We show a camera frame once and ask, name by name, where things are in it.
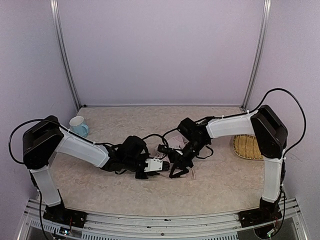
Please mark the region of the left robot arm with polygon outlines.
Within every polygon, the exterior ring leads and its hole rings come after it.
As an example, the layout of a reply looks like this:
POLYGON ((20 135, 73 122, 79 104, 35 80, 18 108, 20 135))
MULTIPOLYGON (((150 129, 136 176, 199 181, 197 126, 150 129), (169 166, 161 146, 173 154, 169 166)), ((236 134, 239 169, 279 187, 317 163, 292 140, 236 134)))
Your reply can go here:
POLYGON ((50 170, 50 160, 61 153, 85 161, 107 172, 131 171, 137 179, 146 179, 149 173, 165 170, 165 163, 150 156, 146 142, 138 136, 130 135, 123 143, 110 144, 88 140, 59 123, 54 115, 44 119, 32 119, 17 126, 33 123, 22 136, 22 160, 15 158, 12 144, 8 144, 10 157, 24 165, 30 172, 35 186, 49 208, 63 204, 50 170))

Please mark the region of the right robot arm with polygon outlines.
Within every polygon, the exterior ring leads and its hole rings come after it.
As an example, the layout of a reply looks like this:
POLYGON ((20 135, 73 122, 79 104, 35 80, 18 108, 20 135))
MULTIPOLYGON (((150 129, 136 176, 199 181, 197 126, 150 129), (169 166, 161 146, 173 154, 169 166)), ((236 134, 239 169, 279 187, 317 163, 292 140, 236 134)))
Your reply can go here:
POLYGON ((211 144, 213 139, 227 136, 249 135, 257 140, 258 149, 264 160, 264 186, 261 199, 274 203, 281 194, 282 168, 287 147, 288 130, 275 112, 263 105, 257 110, 233 116, 207 117, 201 122, 185 118, 177 130, 187 139, 185 147, 177 151, 171 178, 183 175, 187 167, 193 167, 193 159, 211 144))

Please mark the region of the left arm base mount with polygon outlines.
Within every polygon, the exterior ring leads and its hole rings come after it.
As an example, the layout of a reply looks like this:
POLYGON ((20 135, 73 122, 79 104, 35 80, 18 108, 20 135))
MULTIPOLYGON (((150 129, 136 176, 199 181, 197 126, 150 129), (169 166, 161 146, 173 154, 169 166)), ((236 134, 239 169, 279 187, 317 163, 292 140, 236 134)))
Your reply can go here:
POLYGON ((66 208, 60 204, 52 207, 46 206, 43 218, 54 223, 83 229, 87 215, 84 211, 66 208))

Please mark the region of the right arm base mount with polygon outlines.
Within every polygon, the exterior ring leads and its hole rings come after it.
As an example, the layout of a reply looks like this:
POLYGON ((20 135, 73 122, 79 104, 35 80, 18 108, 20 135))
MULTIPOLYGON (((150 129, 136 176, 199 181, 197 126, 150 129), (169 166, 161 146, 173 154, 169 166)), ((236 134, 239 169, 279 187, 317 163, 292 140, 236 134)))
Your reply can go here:
POLYGON ((238 213, 242 228, 260 225, 281 219, 282 213, 278 205, 263 206, 238 213))

